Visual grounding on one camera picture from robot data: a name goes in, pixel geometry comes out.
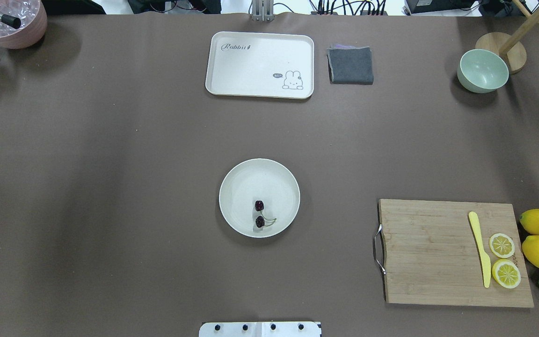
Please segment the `yellow knife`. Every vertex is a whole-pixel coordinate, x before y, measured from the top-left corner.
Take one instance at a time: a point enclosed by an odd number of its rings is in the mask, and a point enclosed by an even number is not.
[[[477,244],[477,251],[480,254],[481,273],[484,277],[484,286],[490,288],[490,256],[484,250],[484,243],[481,239],[480,220],[477,218],[477,213],[469,212],[469,223],[473,231],[473,237]]]

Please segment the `metal frame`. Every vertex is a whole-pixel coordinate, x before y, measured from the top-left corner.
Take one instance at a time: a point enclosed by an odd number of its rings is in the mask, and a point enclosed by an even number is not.
[[[252,0],[251,20],[273,21],[274,0]]]

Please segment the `folded napkin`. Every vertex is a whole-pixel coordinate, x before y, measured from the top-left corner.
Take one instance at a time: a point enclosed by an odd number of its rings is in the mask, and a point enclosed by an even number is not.
[[[328,48],[328,65],[332,83],[374,83],[369,47],[335,44]]]

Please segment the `light green bowl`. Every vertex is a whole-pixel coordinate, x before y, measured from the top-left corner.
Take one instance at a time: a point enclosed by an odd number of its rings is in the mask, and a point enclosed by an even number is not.
[[[460,58],[457,77],[467,90],[485,94],[507,83],[509,69],[500,56],[485,49],[473,49]]]

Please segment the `white plate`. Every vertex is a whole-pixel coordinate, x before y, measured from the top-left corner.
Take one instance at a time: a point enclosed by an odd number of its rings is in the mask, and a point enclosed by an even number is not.
[[[272,226],[257,228],[255,201],[263,201],[263,215],[276,218]],[[279,162],[257,158],[241,162],[228,172],[220,186],[220,210],[238,233],[268,237],[286,229],[299,211],[301,192],[297,180]]]
[[[205,88],[214,95],[308,98],[313,62],[308,36],[218,32],[211,38]]]

